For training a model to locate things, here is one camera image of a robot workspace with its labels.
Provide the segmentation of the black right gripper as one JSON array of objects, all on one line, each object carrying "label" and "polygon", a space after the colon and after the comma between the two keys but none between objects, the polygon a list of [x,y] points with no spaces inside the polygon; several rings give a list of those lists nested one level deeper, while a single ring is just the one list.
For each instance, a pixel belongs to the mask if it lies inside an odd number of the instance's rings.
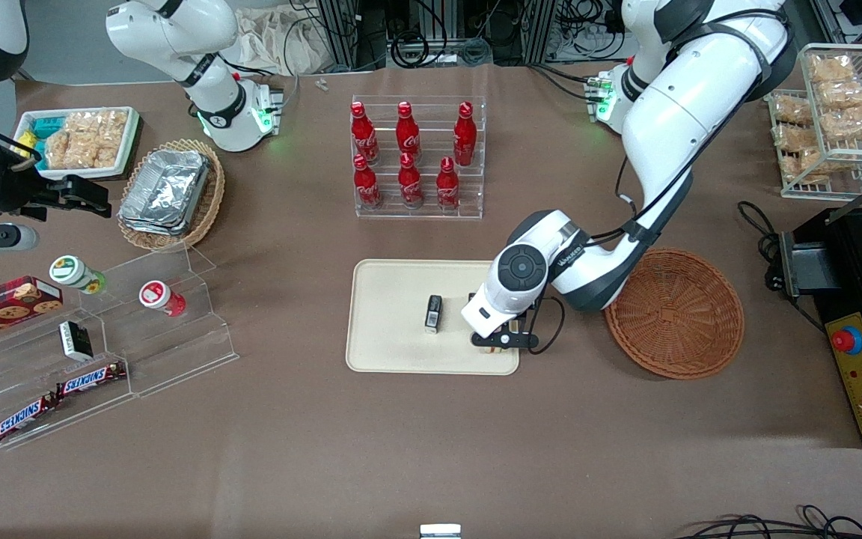
[{"label": "black right gripper", "polygon": [[79,210],[111,218],[108,190],[79,175],[65,175],[64,197],[59,185],[41,177],[36,168],[13,171],[0,164],[0,215],[47,221],[48,211]]}]

